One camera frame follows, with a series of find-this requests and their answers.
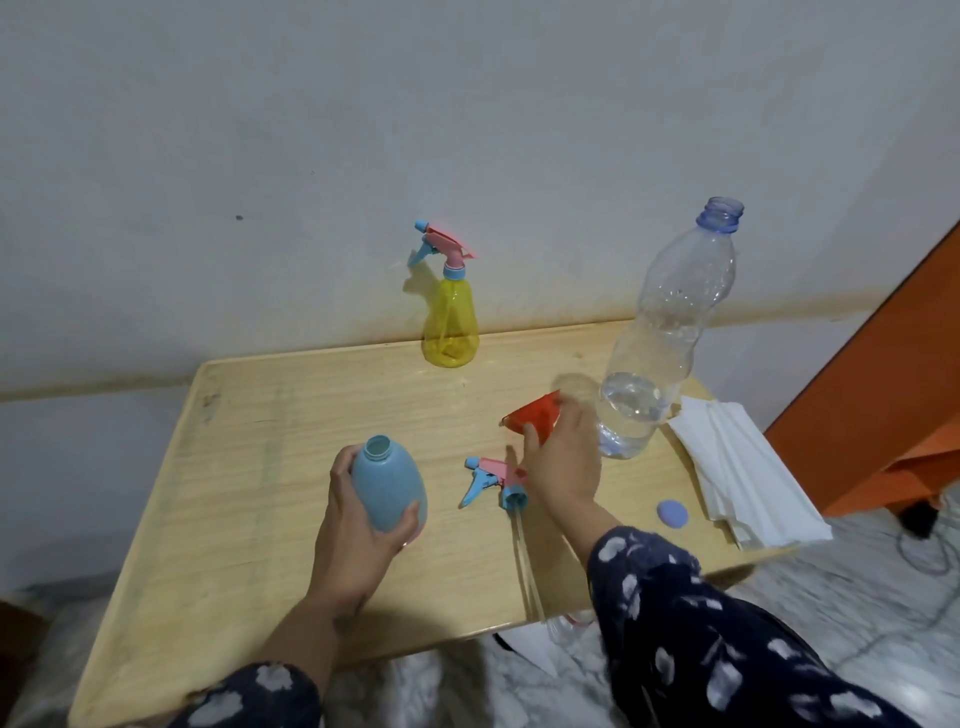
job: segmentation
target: marble floor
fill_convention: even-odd
[[[842,676],[897,704],[925,728],[955,726],[960,715],[960,506],[941,518],[941,537],[926,542],[902,537],[886,511],[856,514],[833,525],[833,542],[762,566],[732,594],[779,616]],[[64,724],[107,593],[31,594],[48,609],[57,605],[57,616],[8,728]],[[558,648],[555,662],[558,678],[488,636],[363,667],[331,682],[326,724],[625,725],[610,699],[595,626],[567,651]]]

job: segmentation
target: wooden table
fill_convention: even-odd
[[[522,438],[500,419],[553,389],[592,396],[622,323],[482,337],[462,369],[427,364],[419,342],[204,364],[194,379],[96,644],[70,724],[103,728],[176,709],[247,662],[303,595],[343,445],[384,433],[423,474],[429,516],[342,650],[341,667],[535,619],[512,526],[494,492],[457,508],[469,455],[502,459]],[[688,395],[707,397],[696,381]],[[682,502],[690,523],[662,525]],[[692,465],[668,428],[629,461],[607,460],[598,500],[622,521],[692,551],[707,573],[750,564],[707,520]],[[524,512],[548,616],[588,606],[572,552],[536,503]]]

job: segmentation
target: spray bottle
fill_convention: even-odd
[[[473,312],[473,292],[467,282],[465,260],[476,258],[473,251],[452,235],[418,220],[423,233],[420,249],[410,256],[408,266],[428,255],[446,255],[444,279],[437,286],[430,313],[423,325],[423,356],[438,367],[462,367],[472,360],[480,346],[480,329]]]

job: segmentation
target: navy patterned sleeve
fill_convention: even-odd
[[[657,534],[610,531],[590,555],[588,581],[613,699],[637,728],[918,728],[827,669],[772,616],[711,587],[693,556]]]
[[[300,669],[257,663],[205,691],[169,728],[317,728],[323,714],[317,686]]]

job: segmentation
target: white napkin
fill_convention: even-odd
[[[710,519],[727,521],[740,548],[833,538],[742,404],[683,397],[668,423],[693,458]]]

